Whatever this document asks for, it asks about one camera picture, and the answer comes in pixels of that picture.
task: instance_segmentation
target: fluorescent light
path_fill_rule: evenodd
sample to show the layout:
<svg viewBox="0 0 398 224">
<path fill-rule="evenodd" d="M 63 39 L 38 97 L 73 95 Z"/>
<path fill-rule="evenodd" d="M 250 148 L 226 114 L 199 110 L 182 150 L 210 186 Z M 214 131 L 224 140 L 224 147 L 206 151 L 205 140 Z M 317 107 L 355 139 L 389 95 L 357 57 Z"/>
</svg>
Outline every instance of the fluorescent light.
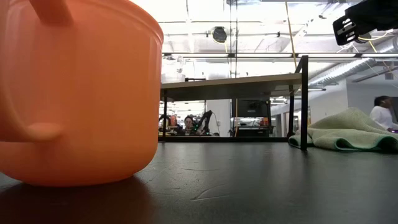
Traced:
<svg viewBox="0 0 398 224">
<path fill-rule="evenodd" d="M 240 58 L 291 58 L 293 55 L 291 53 L 286 54 L 236 54 L 237 57 Z"/>
<path fill-rule="evenodd" d="M 326 89 L 325 88 L 319 88 L 319 89 L 309 88 L 308 91 L 326 91 Z"/>
<path fill-rule="evenodd" d="M 362 57 L 398 57 L 398 54 L 362 54 Z"/>
<path fill-rule="evenodd" d="M 219 57 L 228 57 L 228 54 L 172 54 L 179 55 L 185 58 L 198 57 L 198 58 L 219 58 Z"/>
<path fill-rule="evenodd" d="M 308 55 L 308 57 L 312 57 L 312 58 L 355 57 L 355 54 L 299 54 L 298 57 L 303 57 L 304 55 Z"/>
</svg>

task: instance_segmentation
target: black tabletop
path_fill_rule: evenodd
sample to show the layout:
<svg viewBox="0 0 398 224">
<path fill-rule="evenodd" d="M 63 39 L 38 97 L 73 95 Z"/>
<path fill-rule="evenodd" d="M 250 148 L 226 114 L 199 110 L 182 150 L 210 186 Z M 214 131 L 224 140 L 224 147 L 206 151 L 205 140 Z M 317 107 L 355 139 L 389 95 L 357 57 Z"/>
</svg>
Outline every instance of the black tabletop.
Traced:
<svg viewBox="0 0 398 224">
<path fill-rule="evenodd" d="M 134 177 L 32 187 L 0 175 L 0 223 L 398 223 L 398 155 L 164 143 Z"/>
</svg>

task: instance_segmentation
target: green towel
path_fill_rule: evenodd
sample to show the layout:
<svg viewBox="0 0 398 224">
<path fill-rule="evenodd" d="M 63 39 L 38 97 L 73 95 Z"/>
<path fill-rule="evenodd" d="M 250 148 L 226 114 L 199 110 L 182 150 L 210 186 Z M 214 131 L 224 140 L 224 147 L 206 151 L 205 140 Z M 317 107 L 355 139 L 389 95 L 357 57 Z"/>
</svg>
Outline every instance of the green towel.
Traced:
<svg viewBox="0 0 398 224">
<path fill-rule="evenodd" d="M 339 151 L 397 151 L 398 134 L 390 133 L 356 108 L 321 119 L 308 127 L 308 145 Z M 289 144 L 299 147 L 300 135 Z"/>
</svg>

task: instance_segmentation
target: person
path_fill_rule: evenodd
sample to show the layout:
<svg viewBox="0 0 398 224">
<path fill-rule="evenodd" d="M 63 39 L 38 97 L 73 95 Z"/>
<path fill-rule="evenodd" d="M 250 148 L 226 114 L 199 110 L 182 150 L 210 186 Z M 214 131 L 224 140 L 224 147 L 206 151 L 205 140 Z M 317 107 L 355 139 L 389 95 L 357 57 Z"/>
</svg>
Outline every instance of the person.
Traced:
<svg viewBox="0 0 398 224">
<path fill-rule="evenodd" d="M 378 125 L 388 131 L 398 130 L 398 124 L 392 122 L 390 109 L 392 107 L 392 99 L 389 96 L 379 96 L 374 99 L 374 108 L 370 117 Z"/>
<path fill-rule="evenodd" d="M 184 124 L 185 124 L 185 130 L 187 131 L 191 131 L 191 129 L 193 128 L 193 119 L 191 116 L 187 116 L 184 119 Z"/>
</svg>

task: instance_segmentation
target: white ceiling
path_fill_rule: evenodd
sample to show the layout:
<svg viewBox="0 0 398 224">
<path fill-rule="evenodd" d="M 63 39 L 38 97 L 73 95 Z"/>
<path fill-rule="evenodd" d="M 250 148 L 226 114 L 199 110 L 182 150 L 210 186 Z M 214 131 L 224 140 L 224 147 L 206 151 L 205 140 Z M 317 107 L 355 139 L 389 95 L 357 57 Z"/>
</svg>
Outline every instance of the white ceiling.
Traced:
<svg viewBox="0 0 398 224">
<path fill-rule="evenodd" d="M 285 3 L 282 0 L 259 2 L 246 0 L 255 4 L 239 4 L 238 10 L 231 8 L 226 0 L 131 0 L 160 24 L 164 32 L 163 52 L 167 53 L 225 53 L 238 52 L 266 53 L 292 52 L 289 25 Z M 328 4 L 327 0 L 306 0 L 306 2 L 288 1 L 289 17 L 294 37 L 296 52 L 355 52 L 352 47 L 342 49 L 337 45 L 332 23 L 344 14 L 344 10 L 360 0 L 347 1 L 344 4 Z M 218 44 L 211 37 L 211 30 L 223 26 L 228 33 L 226 44 Z M 372 32 L 373 37 L 382 36 L 384 32 Z M 375 40 L 377 45 L 385 39 Z M 363 52 L 371 48 L 369 44 L 354 46 Z M 310 76 L 316 75 L 333 65 L 333 63 L 310 63 Z M 183 74 L 187 77 L 230 76 L 235 73 L 235 64 L 210 60 L 197 62 L 187 60 Z M 238 62 L 237 75 L 249 76 L 289 73 L 294 71 L 293 62 Z M 384 82 L 381 77 L 367 82 Z"/>
</svg>

